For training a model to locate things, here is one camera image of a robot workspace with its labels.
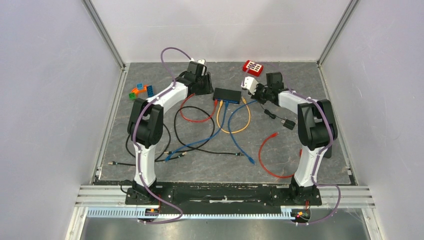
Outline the black network switch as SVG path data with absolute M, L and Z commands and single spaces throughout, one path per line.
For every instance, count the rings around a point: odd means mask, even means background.
M 216 87 L 212 99 L 215 101 L 224 101 L 232 104 L 240 104 L 242 92 L 239 90 L 230 90 Z

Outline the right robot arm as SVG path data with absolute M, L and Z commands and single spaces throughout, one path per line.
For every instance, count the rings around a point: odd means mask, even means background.
M 318 193 L 316 175 L 323 158 L 332 156 L 332 144 L 338 137 L 338 129 L 332 103 L 328 99 L 317 100 L 303 96 L 283 83 L 280 72 L 266 74 L 267 84 L 247 76 L 242 87 L 252 99 L 264 104 L 271 102 L 297 114 L 297 134 L 302 144 L 299 166 L 291 178 L 289 199 L 302 204 L 309 196 Z

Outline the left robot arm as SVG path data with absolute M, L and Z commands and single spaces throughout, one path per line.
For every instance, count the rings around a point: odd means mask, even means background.
M 132 191 L 145 204 L 153 203 L 157 191 L 151 187 L 156 183 L 155 150 L 163 135 L 165 113 L 189 95 L 207 95 L 213 92 L 211 74 L 204 59 L 191 60 L 187 70 L 158 94 L 133 103 L 127 131 L 133 137 L 135 150 L 135 177 Z

